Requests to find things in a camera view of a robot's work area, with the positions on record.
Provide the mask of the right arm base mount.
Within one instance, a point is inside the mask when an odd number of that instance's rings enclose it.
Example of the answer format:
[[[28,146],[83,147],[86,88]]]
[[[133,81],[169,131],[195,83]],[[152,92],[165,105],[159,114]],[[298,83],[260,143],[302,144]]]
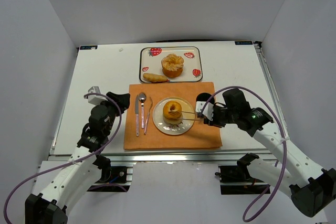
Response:
[[[255,178],[246,178],[237,165],[219,166],[215,172],[219,179],[221,195],[259,195],[267,184]]]

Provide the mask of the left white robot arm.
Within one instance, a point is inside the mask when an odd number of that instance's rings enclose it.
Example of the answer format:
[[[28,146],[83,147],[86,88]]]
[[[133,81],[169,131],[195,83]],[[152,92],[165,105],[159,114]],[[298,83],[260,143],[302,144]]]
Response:
[[[85,192],[111,176],[111,161],[101,153],[116,135],[114,121],[129,108],[130,94],[90,90],[85,99],[94,107],[76,148],[54,179],[41,192],[27,197],[25,223],[67,223],[67,213]]]

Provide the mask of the glazed ring donut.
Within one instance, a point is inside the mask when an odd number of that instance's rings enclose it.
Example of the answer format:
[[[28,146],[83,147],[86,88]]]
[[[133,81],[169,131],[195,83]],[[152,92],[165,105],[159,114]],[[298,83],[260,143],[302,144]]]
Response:
[[[182,106],[177,101],[169,101],[163,107],[163,116],[167,119],[178,119],[182,115]]]

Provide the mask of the metal tongs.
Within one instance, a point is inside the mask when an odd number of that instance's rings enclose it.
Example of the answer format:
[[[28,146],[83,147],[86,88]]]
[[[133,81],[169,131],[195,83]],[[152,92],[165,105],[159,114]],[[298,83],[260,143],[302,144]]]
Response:
[[[169,119],[181,119],[181,120],[187,120],[187,121],[204,121],[204,118],[198,118],[196,113],[187,112],[184,111],[178,112],[178,111],[170,111],[168,112]]]

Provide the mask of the pale bagel bread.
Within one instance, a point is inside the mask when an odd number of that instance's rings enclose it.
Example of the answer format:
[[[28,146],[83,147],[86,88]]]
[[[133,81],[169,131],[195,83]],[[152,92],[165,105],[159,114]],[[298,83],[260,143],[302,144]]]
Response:
[[[164,122],[169,125],[178,125],[182,122],[182,119],[183,119],[182,117],[174,118],[174,119],[163,117]]]

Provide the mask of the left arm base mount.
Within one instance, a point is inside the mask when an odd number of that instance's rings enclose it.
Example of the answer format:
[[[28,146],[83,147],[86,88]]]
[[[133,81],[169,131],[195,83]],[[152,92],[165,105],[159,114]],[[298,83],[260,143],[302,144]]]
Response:
[[[89,192],[126,193],[131,185],[133,168],[111,166],[102,177],[94,183]]]

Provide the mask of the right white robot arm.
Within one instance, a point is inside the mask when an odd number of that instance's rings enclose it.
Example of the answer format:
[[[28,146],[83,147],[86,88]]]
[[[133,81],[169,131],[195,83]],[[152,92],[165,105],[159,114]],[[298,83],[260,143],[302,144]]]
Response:
[[[246,178],[256,178],[273,187],[266,201],[269,205],[277,191],[287,195],[305,216],[314,217],[335,200],[335,169],[329,170],[310,159],[289,137],[272,110],[252,108],[246,101],[244,87],[222,88],[224,103],[215,102],[214,95],[201,93],[196,98],[196,113],[204,124],[224,127],[235,124],[267,148],[280,167],[248,153],[237,161],[238,170]]]

